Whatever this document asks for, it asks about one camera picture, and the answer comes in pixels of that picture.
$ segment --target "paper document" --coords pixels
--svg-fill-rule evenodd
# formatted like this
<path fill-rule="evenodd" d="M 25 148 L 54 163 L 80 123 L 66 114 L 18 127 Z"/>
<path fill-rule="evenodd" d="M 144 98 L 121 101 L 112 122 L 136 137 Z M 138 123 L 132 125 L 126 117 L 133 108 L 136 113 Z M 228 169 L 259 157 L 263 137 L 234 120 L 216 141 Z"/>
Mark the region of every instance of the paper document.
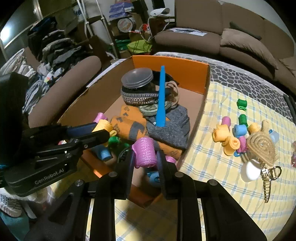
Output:
<path fill-rule="evenodd" d="M 207 34 L 207 33 L 201 32 L 199 30 L 192 29 L 192 28 L 171 28 L 170 30 L 172 30 L 174 32 L 178 32 L 178 33 L 193 34 L 193 35 L 197 35 L 197 36 L 204 36 Z"/>

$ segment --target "sofa armrest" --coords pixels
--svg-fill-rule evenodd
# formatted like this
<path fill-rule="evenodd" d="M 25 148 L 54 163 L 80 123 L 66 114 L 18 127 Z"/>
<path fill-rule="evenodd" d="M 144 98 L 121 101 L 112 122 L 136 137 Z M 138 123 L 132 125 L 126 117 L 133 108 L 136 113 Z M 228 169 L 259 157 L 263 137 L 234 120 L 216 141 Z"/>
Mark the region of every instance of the sofa armrest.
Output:
<path fill-rule="evenodd" d="M 71 104 L 77 93 L 101 69 L 97 56 L 90 56 L 70 69 L 32 109 L 28 116 L 30 128 L 51 124 Z"/>

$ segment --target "striped cloth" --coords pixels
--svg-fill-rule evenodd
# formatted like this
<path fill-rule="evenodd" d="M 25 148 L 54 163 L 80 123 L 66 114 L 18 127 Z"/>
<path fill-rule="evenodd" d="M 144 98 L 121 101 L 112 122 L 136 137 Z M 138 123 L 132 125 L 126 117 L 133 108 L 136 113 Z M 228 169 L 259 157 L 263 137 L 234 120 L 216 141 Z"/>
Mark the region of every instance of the striped cloth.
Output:
<path fill-rule="evenodd" d="M 247 111 L 239 110 L 236 102 L 247 100 Z M 272 182 L 271 196 L 268 203 L 264 203 L 263 182 L 261 178 L 245 183 L 240 177 L 242 161 L 240 157 L 226 156 L 221 143 L 214 143 L 212 139 L 213 128 L 221 123 L 223 116 L 232 120 L 231 127 L 238 123 L 238 117 L 244 113 L 248 124 L 268 120 L 271 129 L 279 133 L 280 140 L 276 145 L 279 159 L 276 165 L 281 166 L 282 174 L 279 179 Z M 261 228 L 268 240 L 272 240 L 282 229 L 295 206 L 296 200 L 296 170 L 291 167 L 291 143 L 295 140 L 295 125 L 267 106 L 250 97 L 225 87 L 217 82 L 211 82 L 207 94 L 204 114 L 199 128 L 195 134 L 192 145 L 185 157 L 180 171 L 188 174 L 195 180 L 208 181 L 216 179 L 242 206 L 250 217 Z M 67 185 L 71 181 L 90 174 L 87 168 L 82 168 L 79 162 L 79 174 L 67 177 Z M 65 190 L 67 185 L 59 183 L 59 190 Z M 202 223 L 202 239 L 205 240 L 205 227 L 200 200 L 200 217 Z M 92 215 L 90 208 L 87 235 L 89 235 Z M 115 201 L 115 229 L 116 240 L 122 241 L 171 241 L 176 238 L 177 202 L 166 201 L 163 198 L 142 209 L 129 200 Z"/>

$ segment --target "green bag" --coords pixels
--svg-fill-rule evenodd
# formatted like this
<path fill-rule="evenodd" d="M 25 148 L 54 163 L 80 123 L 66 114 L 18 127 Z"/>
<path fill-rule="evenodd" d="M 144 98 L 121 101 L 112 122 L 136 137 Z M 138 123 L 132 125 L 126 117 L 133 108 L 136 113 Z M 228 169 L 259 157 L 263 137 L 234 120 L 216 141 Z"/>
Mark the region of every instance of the green bag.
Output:
<path fill-rule="evenodd" d="M 145 40 L 137 40 L 129 43 L 127 47 L 132 54 L 139 54 L 149 53 L 151 51 L 152 45 L 150 43 L 147 43 Z"/>

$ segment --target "pink hair roller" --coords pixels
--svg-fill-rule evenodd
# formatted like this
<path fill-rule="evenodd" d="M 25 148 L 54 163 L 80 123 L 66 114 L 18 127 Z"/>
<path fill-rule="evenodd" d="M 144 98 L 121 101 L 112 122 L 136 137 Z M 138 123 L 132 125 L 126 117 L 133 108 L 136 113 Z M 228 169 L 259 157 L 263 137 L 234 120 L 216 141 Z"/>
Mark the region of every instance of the pink hair roller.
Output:
<path fill-rule="evenodd" d="M 171 157 L 171 156 L 166 155 L 166 156 L 165 156 L 165 159 L 166 159 L 168 162 L 176 163 L 176 159 L 173 158 L 173 157 Z"/>
<path fill-rule="evenodd" d="M 100 119 L 108 120 L 108 118 L 102 112 L 98 113 L 98 115 L 96 116 L 94 122 L 98 123 Z"/>
<path fill-rule="evenodd" d="M 228 126 L 228 129 L 230 128 L 230 125 L 231 125 L 231 119 L 230 119 L 230 117 L 228 117 L 228 116 L 224 116 L 223 118 L 222 118 L 222 123 L 221 123 L 221 125 L 227 125 Z"/>
<path fill-rule="evenodd" d="M 136 154 L 135 168 L 153 167 L 157 164 L 153 141 L 150 137 L 142 137 L 131 146 Z"/>
<path fill-rule="evenodd" d="M 238 138 L 240 142 L 240 147 L 237 149 L 237 153 L 247 152 L 247 140 L 245 136 Z"/>

